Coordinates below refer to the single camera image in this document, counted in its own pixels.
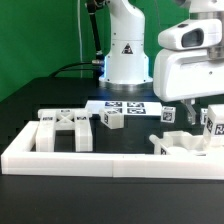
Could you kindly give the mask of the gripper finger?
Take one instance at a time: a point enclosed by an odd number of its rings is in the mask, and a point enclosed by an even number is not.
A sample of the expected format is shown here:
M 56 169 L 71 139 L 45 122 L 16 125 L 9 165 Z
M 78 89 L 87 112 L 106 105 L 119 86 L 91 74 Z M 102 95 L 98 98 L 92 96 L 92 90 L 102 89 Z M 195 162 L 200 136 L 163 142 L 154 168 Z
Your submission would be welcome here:
M 188 122 L 191 125 L 194 125 L 196 123 L 196 111 L 193 107 L 193 105 L 195 104 L 195 100 L 194 99 L 184 99 L 182 101 L 182 103 L 185 105 L 186 110 L 187 110 Z

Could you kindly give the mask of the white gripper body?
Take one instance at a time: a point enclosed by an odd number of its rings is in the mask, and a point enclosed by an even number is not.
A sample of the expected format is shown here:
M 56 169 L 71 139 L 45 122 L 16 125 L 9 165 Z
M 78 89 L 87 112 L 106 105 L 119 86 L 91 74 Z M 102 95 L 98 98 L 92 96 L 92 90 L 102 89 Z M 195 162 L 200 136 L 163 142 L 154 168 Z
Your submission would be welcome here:
M 156 56 L 154 93 L 165 102 L 224 93 L 224 59 L 211 60 L 206 49 L 161 50 Z

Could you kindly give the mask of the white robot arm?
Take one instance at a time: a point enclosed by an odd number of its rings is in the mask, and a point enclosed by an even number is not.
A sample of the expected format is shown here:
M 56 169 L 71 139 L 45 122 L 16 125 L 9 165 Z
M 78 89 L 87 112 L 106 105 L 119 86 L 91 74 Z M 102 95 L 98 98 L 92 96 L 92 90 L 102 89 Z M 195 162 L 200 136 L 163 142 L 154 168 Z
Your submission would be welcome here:
M 162 50 L 149 72 L 144 52 L 145 16 L 128 0 L 87 0 L 96 57 L 103 63 L 99 83 L 129 91 L 151 85 L 164 102 L 182 101 L 191 120 L 193 100 L 224 94 L 224 0 L 174 0 L 189 18 L 159 33 Z M 111 47 L 103 54 L 95 13 L 109 8 Z

